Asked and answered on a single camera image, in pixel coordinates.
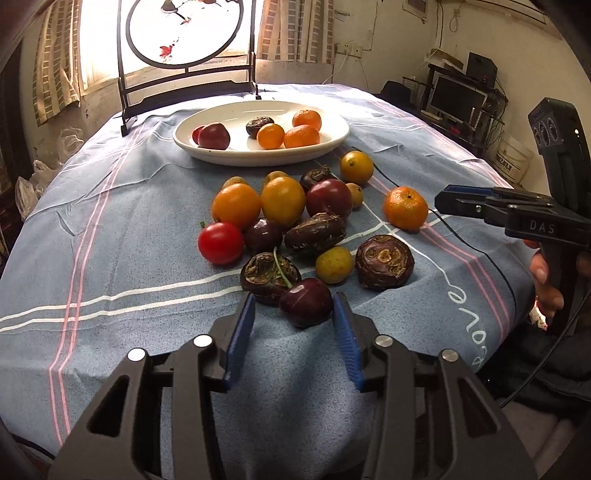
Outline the right hand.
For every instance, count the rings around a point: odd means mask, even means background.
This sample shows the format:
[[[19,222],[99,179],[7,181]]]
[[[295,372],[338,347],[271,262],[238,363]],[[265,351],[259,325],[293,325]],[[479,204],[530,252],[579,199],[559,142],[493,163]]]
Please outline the right hand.
[[[547,325],[551,326],[556,313],[564,308],[564,296],[559,289],[550,284],[551,268],[541,253],[539,243],[524,240],[524,244],[537,250],[531,259],[530,272],[534,278],[538,309],[545,317]]]

